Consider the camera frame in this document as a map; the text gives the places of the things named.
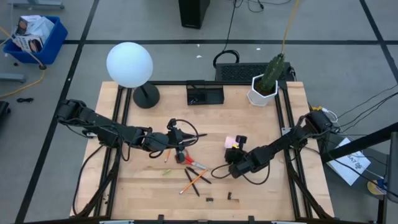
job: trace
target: black lamp stand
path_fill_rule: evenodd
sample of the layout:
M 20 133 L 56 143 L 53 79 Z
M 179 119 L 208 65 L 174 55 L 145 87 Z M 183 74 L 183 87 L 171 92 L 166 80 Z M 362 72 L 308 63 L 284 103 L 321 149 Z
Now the black lamp stand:
M 157 102 L 159 102 L 160 94 L 156 86 L 145 83 L 134 90 L 132 98 L 137 106 L 148 109 L 155 106 Z

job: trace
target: gray floor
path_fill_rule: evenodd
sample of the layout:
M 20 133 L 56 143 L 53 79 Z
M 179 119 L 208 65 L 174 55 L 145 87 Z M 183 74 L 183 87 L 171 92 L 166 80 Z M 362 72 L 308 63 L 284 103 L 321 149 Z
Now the gray floor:
M 366 1 L 385 40 L 397 40 L 398 3 Z M 55 15 L 68 29 L 68 40 L 79 40 L 93 0 L 64 1 L 63 11 L 14 10 L 14 21 L 23 14 Z M 231 1 L 212 0 L 200 30 L 180 26 L 177 0 L 100 0 L 88 40 L 168 40 L 225 39 L 232 11 Z M 231 39 L 280 40 L 283 38 L 294 1 L 265 5 L 264 12 L 252 13 L 244 2 L 236 10 Z M 9 30 L 10 7 L 0 0 L 0 26 Z M 303 0 L 292 28 L 290 40 L 376 40 L 366 15 L 355 0 Z M 94 108 L 101 82 L 110 80 L 105 60 L 113 45 L 86 44 L 83 47 L 67 98 L 77 98 Z M 223 45 L 179 44 L 144 45 L 154 60 L 152 80 L 213 80 L 213 57 Z M 55 105 L 65 83 L 77 45 L 62 47 L 55 63 L 46 70 L 44 81 L 5 100 L 12 113 L 0 130 L 0 223 L 15 220 L 27 184 L 42 148 Z M 280 51 L 280 45 L 231 44 L 242 62 L 267 62 Z M 388 46 L 398 60 L 398 46 Z M 287 45 L 287 60 L 294 66 L 298 80 L 303 81 L 309 102 L 322 105 L 337 114 L 350 109 L 377 92 L 397 82 L 378 45 Z M 40 77 L 36 65 L 12 64 L 12 56 L 0 56 L 0 72 L 24 73 L 27 82 Z M 225 56 L 220 62 L 232 62 Z M 19 88 L 18 83 L 0 83 L 0 95 Z M 391 90 L 340 119 L 344 124 L 363 110 L 393 93 Z M 31 104 L 16 103 L 19 97 L 34 97 Z M 367 134 L 397 121 L 391 99 L 374 114 L 350 129 L 350 134 Z M 63 126 L 57 126 L 42 175 L 27 214 L 27 221 L 66 218 L 82 162 L 86 141 Z M 375 149 L 387 153 L 388 143 Z M 377 201 L 358 194 L 338 178 L 326 172 L 335 214 L 344 220 L 365 222 L 376 218 Z M 392 213 L 391 220 L 398 217 Z

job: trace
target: white pot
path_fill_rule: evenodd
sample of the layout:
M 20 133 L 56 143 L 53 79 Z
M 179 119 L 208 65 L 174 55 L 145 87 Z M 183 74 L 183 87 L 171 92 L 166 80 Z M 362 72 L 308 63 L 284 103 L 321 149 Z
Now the white pot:
M 265 106 L 268 103 L 268 101 L 274 99 L 274 97 L 278 93 L 278 81 L 275 81 L 276 88 L 275 88 L 275 92 L 273 94 L 263 96 L 254 89 L 254 82 L 258 78 L 261 78 L 263 75 L 258 75 L 256 77 L 253 77 L 252 82 L 251 82 L 251 90 L 248 92 L 249 101 L 254 106 Z

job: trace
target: scissors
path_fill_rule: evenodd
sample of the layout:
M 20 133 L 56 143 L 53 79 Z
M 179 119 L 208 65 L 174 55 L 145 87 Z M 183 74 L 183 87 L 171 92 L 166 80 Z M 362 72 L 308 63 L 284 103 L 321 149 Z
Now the scissors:
M 207 169 L 204 165 L 195 162 L 195 161 L 189 156 L 188 150 L 184 149 L 184 150 L 182 151 L 182 153 L 183 153 L 184 156 L 185 156 L 185 160 L 184 160 L 184 162 L 182 162 L 182 164 L 192 165 L 192 166 L 195 166 L 195 167 L 197 167 L 197 168 L 199 168 L 199 169 L 203 169 L 203 170 Z

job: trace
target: wooden table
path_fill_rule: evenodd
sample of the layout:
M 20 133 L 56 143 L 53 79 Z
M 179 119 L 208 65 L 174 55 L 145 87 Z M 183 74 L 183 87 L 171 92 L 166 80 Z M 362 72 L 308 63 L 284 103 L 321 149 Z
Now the wooden table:
M 117 87 L 114 82 L 102 84 L 97 113 L 112 117 Z M 248 141 L 244 146 L 246 151 L 269 144 L 280 137 L 275 101 L 271 101 L 265 107 L 250 105 L 246 96 L 250 86 L 224 86 L 223 105 L 201 106 L 187 106 L 185 85 L 157 87 L 160 91 L 160 101 L 155 107 L 140 109 L 131 101 L 127 125 L 152 127 L 154 131 L 166 133 L 166 125 L 170 118 L 190 121 L 199 133 L 208 134 L 200 138 L 194 146 L 188 147 L 190 155 L 210 169 L 225 163 L 223 146 L 226 136 L 247 136 Z M 291 82 L 288 83 L 288 88 L 296 122 L 300 115 L 308 112 L 307 99 L 303 83 Z M 178 127 L 187 133 L 193 133 L 186 124 L 179 123 Z M 89 140 L 85 158 L 97 147 L 97 139 Z M 314 140 L 309 141 L 308 147 L 318 149 Z M 86 165 L 76 199 L 78 211 L 98 188 L 104 152 L 105 150 L 99 152 Z M 256 220 L 294 220 L 282 151 L 271 160 L 271 174 L 265 184 L 252 185 L 242 177 L 214 179 L 210 172 L 207 172 L 204 176 L 213 184 L 199 180 L 195 185 L 200 197 L 195 195 L 191 187 L 184 194 L 178 194 L 189 181 L 183 171 L 185 166 L 174 161 L 174 154 L 173 150 L 169 161 L 165 163 L 165 154 L 157 159 L 150 159 L 148 152 L 132 149 L 130 161 L 121 161 L 113 204 L 113 219 L 155 220 L 159 214 L 163 214 L 166 220 L 247 220 L 250 215 Z M 333 216 L 319 155 L 305 149 L 301 155 L 309 191 L 325 211 Z M 171 169 L 171 172 L 162 175 L 166 169 Z M 218 175 L 225 173 L 226 167 L 216 172 Z M 267 169 L 263 169 L 255 174 L 248 173 L 247 176 L 255 182 L 260 182 L 266 174 Z M 232 200 L 227 199 L 228 192 L 232 193 Z M 298 188 L 297 193 L 301 202 L 302 195 Z M 103 203 L 106 203 L 107 196 L 108 194 L 104 195 Z M 213 203 L 206 202 L 207 197 L 213 198 Z M 300 206 L 300 210 L 304 216 L 303 205 Z

